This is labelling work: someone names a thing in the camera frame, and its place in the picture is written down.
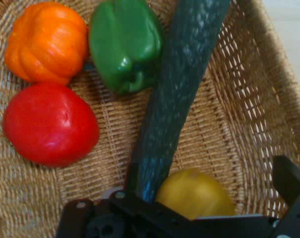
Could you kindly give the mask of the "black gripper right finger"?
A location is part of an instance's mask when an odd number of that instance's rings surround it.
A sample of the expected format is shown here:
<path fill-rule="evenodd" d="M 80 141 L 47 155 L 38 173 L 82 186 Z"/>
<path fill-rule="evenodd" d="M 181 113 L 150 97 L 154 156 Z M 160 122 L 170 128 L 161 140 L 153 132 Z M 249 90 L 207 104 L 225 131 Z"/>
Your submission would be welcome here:
<path fill-rule="evenodd" d="M 300 238 L 300 168 L 286 156 L 273 158 L 273 185 L 288 205 L 272 237 Z"/>

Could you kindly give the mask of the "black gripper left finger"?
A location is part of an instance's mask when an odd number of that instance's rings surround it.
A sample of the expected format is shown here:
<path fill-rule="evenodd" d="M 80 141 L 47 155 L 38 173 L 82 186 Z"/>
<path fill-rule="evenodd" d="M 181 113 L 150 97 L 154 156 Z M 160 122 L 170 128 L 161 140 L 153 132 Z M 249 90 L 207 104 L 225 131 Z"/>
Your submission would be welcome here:
<path fill-rule="evenodd" d="M 94 204 L 73 200 L 62 211 L 58 238 L 185 238 L 195 222 L 159 203 L 147 203 L 130 190 L 112 192 Z"/>

